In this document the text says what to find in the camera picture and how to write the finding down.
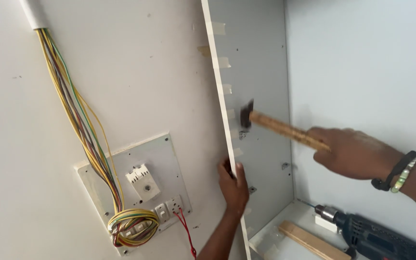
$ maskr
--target hammer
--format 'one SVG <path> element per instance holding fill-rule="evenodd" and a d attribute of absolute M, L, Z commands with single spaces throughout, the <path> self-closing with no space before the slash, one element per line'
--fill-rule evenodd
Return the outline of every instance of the hammer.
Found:
<path fill-rule="evenodd" d="M 316 150 L 332 151 L 328 145 L 310 137 L 304 130 L 292 127 L 287 123 L 253 110 L 253 100 L 250 100 L 250 102 L 240 110 L 240 125 L 245 129 L 249 129 L 251 127 L 251 122 Z"/>

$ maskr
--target power drill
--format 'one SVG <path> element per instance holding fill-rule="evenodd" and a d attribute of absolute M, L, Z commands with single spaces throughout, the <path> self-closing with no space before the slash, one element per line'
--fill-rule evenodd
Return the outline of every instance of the power drill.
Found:
<path fill-rule="evenodd" d="M 370 260 L 416 260 L 416 242 L 373 221 L 335 208 L 317 205 L 315 212 L 337 225 L 345 242 Z"/>

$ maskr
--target black wristband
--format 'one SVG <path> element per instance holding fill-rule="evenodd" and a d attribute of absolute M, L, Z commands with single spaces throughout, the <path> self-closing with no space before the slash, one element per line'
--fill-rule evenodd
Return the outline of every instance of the black wristband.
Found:
<path fill-rule="evenodd" d="M 413 161 L 413 159 L 416 158 L 416 151 L 410 151 L 406 155 L 404 155 L 401 160 L 394 166 L 391 173 L 388 175 L 388 178 L 386 178 L 385 182 L 383 182 L 380 179 L 373 179 L 372 185 L 377 190 L 382 191 L 389 191 L 391 188 L 391 181 L 394 178 L 394 176 L 399 175 L 402 173 L 402 171 L 407 167 L 407 165 Z"/>

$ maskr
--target white wall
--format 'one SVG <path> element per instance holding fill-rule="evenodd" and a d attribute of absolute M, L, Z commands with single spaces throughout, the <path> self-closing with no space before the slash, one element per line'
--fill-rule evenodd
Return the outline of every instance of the white wall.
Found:
<path fill-rule="evenodd" d="M 73 80 L 111 149 L 169 130 L 200 251 L 225 207 L 215 165 L 226 141 L 201 4 L 43 0 Z M 139 99 L 139 106 L 131 102 Z M 84 152 L 16 0 L 0 0 L 0 259 L 120 259 L 73 165 Z M 242 240 L 232 259 L 244 259 Z M 134 260 L 192 259 L 174 225 Z"/>
<path fill-rule="evenodd" d="M 416 150 L 416 1 L 289 0 L 292 123 L 352 127 Z M 416 204 L 333 174 L 293 144 L 298 197 L 360 213 L 416 239 Z"/>

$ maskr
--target electrical wire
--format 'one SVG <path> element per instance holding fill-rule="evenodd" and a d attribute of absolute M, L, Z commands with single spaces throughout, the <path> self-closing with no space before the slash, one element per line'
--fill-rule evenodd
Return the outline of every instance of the electrical wire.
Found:
<path fill-rule="evenodd" d="M 185 217 L 184 217 L 184 213 L 182 212 L 182 209 L 179 208 L 179 211 L 181 212 L 181 216 L 182 219 L 184 221 L 182 221 L 181 217 L 173 211 L 173 214 L 177 216 L 177 218 L 179 218 L 179 221 L 182 223 L 182 226 L 184 226 L 185 231 L 187 231 L 187 235 L 188 235 L 188 242 L 190 243 L 190 253 L 192 254 L 192 256 L 197 259 L 197 251 L 195 250 L 194 246 L 192 245 L 192 239 L 190 238 L 190 233 L 189 233 L 189 228 L 187 227 L 187 222 L 185 221 Z"/>
<path fill-rule="evenodd" d="M 65 61 L 55 45 L 49 30 L 40 28 L 36 29 L 36 32 L 43 49 L 49 74 L 68 120 L 83 145 L 91 167 L 107 184 L 112 194 L 115 215 L 110 219 L 108 229 L 112 235 L 113 245 L 116 247 L 137 247 L 145 244 L 157 232 L 159 227 L 157 215 L 152 211 L 143 209 L 124 210 L 123 191 L 115 170 L 113 157 L 110 156 L 110 164 L 112 166 L 110 168 L 89 113 L 92 114 L 99 125 L 107 146 L 107 152 L 111 155 L 104 128 L 97 115 L 73 85 Z"/>

